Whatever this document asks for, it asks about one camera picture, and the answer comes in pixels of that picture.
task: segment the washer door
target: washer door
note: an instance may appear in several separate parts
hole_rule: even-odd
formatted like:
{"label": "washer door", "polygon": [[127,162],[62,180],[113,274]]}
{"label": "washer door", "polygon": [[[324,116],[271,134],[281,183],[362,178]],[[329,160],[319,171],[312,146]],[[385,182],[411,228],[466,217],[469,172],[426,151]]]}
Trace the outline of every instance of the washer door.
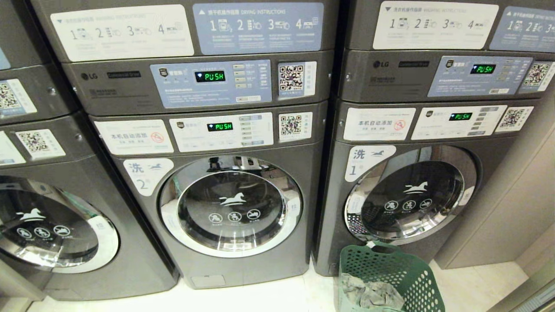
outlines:
{"label": "washer door", "polygon": [[459,148],[440,145],[398,155],[356,183],[345,203],[345,222],[363,241],[402,245],[423,239],[468,202],[476,175],[471,156]]}
{"label": "washer door", "polygon": [[284,241],[301,215],[293,178],[260,159],[220,156],[174,173],[160,196],[162,219],[185,246],[222,258],[263,253]]}
{"label": "washer door", "polygon": [[0,250],[54,273],[83,273],[116,255],[112,223],[73,194],[30,179],[0,176]]}

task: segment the floor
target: floor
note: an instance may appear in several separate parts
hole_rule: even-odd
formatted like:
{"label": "floor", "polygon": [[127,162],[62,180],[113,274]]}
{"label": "floor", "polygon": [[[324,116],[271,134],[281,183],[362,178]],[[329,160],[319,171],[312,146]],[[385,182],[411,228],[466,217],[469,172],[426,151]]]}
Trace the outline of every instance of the floor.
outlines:
{"label": "floor", "polygon": [[[528,276],[514,262],[441,270],[430,264],[446,312],[485,312]],[[134,298],[62,302],[46,298],[28,312],[225,311],[335,312],[336,279],[319,276],[312,265],[302,276],[223,289],[193,290],[183,281],[169,291]]]}

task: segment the icon symbol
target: icon symbol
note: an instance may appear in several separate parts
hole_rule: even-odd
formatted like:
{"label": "icon symbol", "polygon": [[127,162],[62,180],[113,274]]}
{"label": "icon symbol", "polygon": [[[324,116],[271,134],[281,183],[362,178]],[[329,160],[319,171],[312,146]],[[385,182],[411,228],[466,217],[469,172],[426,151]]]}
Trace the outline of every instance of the icon symbol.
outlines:
{"label": "icon symbol", "polygon": [[16,214],[22,214],[23,216],[20,218],[20,220],[24,220],[25,222],[40,221],[46,219],[44,215],[41,215],[41,211],[37,208],[33,208],[30,213],[17,212]]}
{"label": "icon symbol", "polygon": [[231,222],[238,222],[239,220],[241,220],[242,217],[243,217],[243,216],[242,216],[240,213],[238,213],[238,212],[230,212],[230,213],[228,214],[228,219],[229,219]]}
{"label": "icon symbol", "polygon": [[399,207],[399,203],[395,200],[390,200],[389,202],[385,203],[384,208],[387,211],[393,211]]}
{"label": "icon symbol", "polygon": [[208,215],[208,220],[210,220],[210,222],[212,223],[221,223],[224,218],[222,218],[221,214],[219,213],[211,213],[210,215]]}
{"label": "icon symbol", "polygon": [[27,239],[33,237],[33,235],[31,234],[31,232],[29,232],[29,231],[27,231],[27,230],[25,230],[25,229],[23,229],[23,228],[18,228],[18,229],[17,229],[17,234],[19,234],[19,236],[21,236],[21,237],[23,237],[23,238],[27,238]]}
{"label": "icon symbol", "polygon": [[246,213],[246,217],[250,220],[256,220],[260,217],[260,210],[250,209],[249,212]]}
{"label": "icon symbol", "polygon": [[409,200],[403,204],[403,210],[411,210],[416,206],[416,202],[414,200]]}
{"label": "icon symbol", "polygon": [[35,234],[37,234],[38,236],[40,236],[42,238],[49,238],[50,237],[50,232],[45,228],[35,228],[34,232],[35,232]]}
{"label": "icon symbol", "polygon": [[242,205],[243,203],[246,203],[246,200],[243,200],[244,196],[245,195],[243,195],[243,193],[239,192],[234,197],[220,197],[220,199],[223,200],[223,202],[220,203],[220,205],[224,205],[224,206]]}
{"label": "icon symbol", "polygon": [[426,189],[427,186],[428,186],[428,182],[422,182],[418,186],[405,185],[405,187],[407,187],[408,190],[404,190],[403,193],[406,193],[406,194],[422,194],[422,193],[428,191]]}

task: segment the green laundry basket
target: green laundry basket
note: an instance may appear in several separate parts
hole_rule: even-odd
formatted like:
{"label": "green laundry basket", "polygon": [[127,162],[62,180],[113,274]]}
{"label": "green laundry basket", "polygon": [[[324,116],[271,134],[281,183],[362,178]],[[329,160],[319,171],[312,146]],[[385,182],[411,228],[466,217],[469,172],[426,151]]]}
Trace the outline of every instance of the green laundry basket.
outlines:
{"label": "green laundry basket", "polygon": [[[445,306],[430,267],[420,258],[405,254],[397,246],[380,241],[373,242],[392,251],[379,253],[369,246],[349,245],[341,251],[339,277],[349,273],[365,283],[383,281],[397,289],[405,300],[405,312],[445,312]],[[361,308],[353,304],[339,282],[339,312],[397,312],[393,308]]]}

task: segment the washing machine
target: washing machine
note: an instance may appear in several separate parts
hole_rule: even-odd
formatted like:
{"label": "washing machine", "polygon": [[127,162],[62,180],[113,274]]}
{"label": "washing machine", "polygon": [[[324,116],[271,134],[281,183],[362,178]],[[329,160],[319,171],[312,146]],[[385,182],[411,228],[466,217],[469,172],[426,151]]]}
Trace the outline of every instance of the washing machine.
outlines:
{"label": "washing machine", "polygon": [[0,127],[0,258],[57,300],[165,291],[177,273],[73,113]]}
{"label": "washing machine", "polygon": [[90,118],[185,282],[216,288],[308,269],[326,107]]}
{"label": "washing machine", "polygon": [[539,101],[336,105],[314,251],[325,276],[371,240],[431,261]]}

